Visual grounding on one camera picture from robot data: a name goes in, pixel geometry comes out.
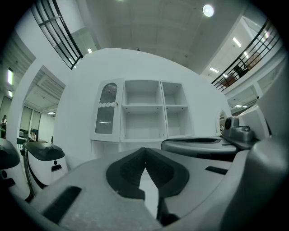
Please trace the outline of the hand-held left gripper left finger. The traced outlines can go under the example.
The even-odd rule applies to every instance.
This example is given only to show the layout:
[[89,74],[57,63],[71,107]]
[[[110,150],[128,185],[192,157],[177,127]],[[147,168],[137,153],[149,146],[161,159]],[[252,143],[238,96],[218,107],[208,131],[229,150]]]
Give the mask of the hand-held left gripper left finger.
[[160,149],[140,148],[85,162],[40,192],[31,206],[67,231],[156,231],[140,179]]

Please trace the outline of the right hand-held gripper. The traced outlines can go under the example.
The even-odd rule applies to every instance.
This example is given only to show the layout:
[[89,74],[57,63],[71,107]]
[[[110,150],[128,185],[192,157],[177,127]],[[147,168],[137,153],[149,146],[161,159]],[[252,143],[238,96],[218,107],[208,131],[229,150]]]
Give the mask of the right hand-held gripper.
[[251,149],[259,142],[249,126],[240,126],[235,116],[225,120],[221,137],[186,137],[164,140],[163,151],[176,153],[187,157],[231,162],[238,148]]

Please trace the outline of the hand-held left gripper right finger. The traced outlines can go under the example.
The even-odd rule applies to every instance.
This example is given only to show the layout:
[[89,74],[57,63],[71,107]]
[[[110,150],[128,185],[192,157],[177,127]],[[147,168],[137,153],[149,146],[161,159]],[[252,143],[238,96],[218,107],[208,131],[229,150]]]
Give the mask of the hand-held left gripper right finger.
[[152,161],[161,156],[166,170],[159,186],[159,220],[150,231],[248,230],[265,220],[285,199],[289,178],[289,139],[265,139],[232,163],[160,153],[147,149]]

